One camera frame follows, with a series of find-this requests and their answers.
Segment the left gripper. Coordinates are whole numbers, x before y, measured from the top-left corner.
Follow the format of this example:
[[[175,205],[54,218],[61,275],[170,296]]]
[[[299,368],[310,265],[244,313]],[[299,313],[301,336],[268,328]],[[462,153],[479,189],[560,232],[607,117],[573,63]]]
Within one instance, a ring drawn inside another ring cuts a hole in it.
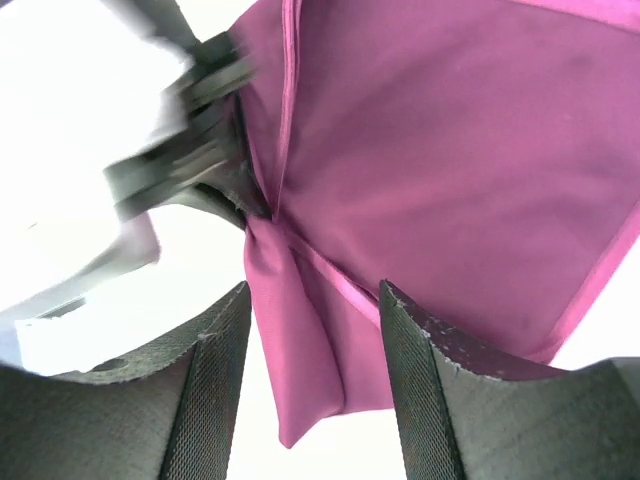
[[[169,87],[181,130],[104,171],[123,219],[180,204],[214,213],[233,225],[248,217],[270,220],[255,178],[238,91],[253,70],[233,36],[205,41],[193,33],[175,1],[116,1],[154,40],[176,48],[191,64]]]

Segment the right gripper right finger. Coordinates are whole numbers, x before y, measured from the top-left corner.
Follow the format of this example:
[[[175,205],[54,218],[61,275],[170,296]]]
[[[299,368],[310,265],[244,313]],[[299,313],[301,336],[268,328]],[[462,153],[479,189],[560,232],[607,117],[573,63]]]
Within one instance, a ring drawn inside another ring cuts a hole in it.
[[[379,309],[409,479],[638,477],[637,359],[576,371],[525,360],[386,281]]]

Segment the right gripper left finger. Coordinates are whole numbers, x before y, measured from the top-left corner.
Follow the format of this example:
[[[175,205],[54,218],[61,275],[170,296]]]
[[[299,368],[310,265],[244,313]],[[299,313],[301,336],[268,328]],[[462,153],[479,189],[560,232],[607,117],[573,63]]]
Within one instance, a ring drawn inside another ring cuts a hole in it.
[[[1,370],[5,479],[223,479],[251,327],[240,283],[88,373]]]

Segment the purple cloth napkin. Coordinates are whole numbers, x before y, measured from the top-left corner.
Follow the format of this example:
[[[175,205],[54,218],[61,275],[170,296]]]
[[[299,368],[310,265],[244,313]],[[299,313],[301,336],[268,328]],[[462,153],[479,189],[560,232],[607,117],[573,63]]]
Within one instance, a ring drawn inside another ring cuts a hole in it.
[[[551,361],[639,235],[638,3],[259,1],[232,31],[281,443],[391,406],[385,279]]]

